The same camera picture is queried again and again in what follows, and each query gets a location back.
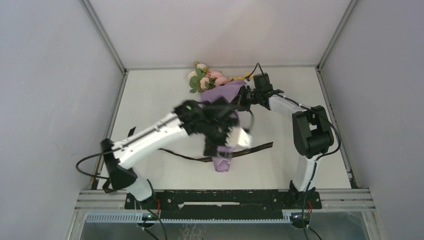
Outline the pink rose stem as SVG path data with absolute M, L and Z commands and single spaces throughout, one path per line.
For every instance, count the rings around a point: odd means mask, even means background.
M 228 84 L 230 79 L 225 77 L 221 71 L 209 71 L 204 77 L 199 80 L 200 90 L 211 90 L 215 87 L 220 87 Z

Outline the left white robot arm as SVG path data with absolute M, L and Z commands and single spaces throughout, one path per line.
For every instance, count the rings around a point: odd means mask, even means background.
M 82 158 L 75 168 L 88 176 L 89 173 L 81 170 L 79 165 L 103 156 L 111 167 L 107 180 L 112 184 L 112 190 L 125 189 L 138 204 L 149 209 L 155 205 L 157 196 L 149 180 L 133 169 L 140 160 L 193 134 L 204 136 L 205 155 L 228 158 L 228 153 L 217 151 L 217 147 L 250 148 L 254 124 L 255 116 L 248 107 L 229 103 L 224 97 L 213 102 L 185 100 L 145 130 L 116 142 L 106 139 L 110 148 Z

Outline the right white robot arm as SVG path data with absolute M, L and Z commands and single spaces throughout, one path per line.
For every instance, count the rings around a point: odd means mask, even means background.
M 315 176 L 321 159 L 340 150 L 340 134 L 323 106 L 308 106 L 287 97 L 284 91 L 273 88 L 269 75 L 263 70 L 259 74 L 254 71 L 247 74 L 244 82 L 253 82 L 254 88 L 242 87 L 234 103 L 246 110 L 252 105 L 260 105 L 269 111 L 291 116 L 293 143 L 299 160 L 289 185 L 289 203 L 302 208 L 315 192 Z

